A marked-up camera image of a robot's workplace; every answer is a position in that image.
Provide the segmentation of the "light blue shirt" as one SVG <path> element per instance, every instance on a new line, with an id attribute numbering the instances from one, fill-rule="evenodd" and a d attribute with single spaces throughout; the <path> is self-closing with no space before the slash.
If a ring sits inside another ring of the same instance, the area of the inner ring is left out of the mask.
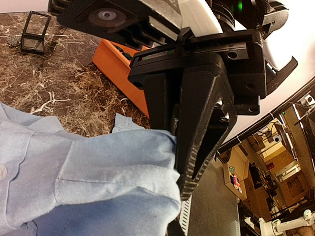
<path id="1" fill-rule="evenodd" d="M 3 236 L 163 236 L 180 213 L 176 139 L 133 129 L 97 137 L 0 106 Z"/>

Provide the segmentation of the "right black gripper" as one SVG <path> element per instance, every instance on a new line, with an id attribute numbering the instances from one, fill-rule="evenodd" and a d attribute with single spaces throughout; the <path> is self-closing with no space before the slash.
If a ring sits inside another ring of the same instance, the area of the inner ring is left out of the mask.
<path id="1" fill-rule="evenodd" d="M 177 128 L 176 83 L 161 72 L 183 68 Z M 237 113 L 260 112 L 267 95 L 261 35 L 252 29 L 231 31 L 136 53 L 128 80 L 144 88 L 152 129 L 174 135 L 177 128 L 177 184 L 185 201 L 235 125 Z"/>

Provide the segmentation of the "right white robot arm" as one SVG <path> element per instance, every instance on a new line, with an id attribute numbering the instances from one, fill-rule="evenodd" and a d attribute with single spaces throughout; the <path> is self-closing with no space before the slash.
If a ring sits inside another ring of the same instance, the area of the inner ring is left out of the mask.
<path id="1" fill-rule="evenodd" d="M 297 67 L 278 65 L 267 38 L 288 9 L 267 0 L 214 0 L 222 33 L 196 36 L 135 54 L 128 79 L 145 93 L 150 125 L 177 138 L 175 169 L 182 200 L 198 185 L 238 116 L 255 116 L 260 101 Z"/>

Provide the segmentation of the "round floral brooch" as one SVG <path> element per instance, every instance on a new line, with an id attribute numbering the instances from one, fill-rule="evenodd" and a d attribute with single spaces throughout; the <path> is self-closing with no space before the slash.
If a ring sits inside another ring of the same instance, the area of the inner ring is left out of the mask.
<path id="1" fill-rule="evenodd" d="M 8 37 L 7 43 L 9 46 L 18 47 L 21 44 L 21 39 L 19 37 L 15 37 L 15 36 Z"/>

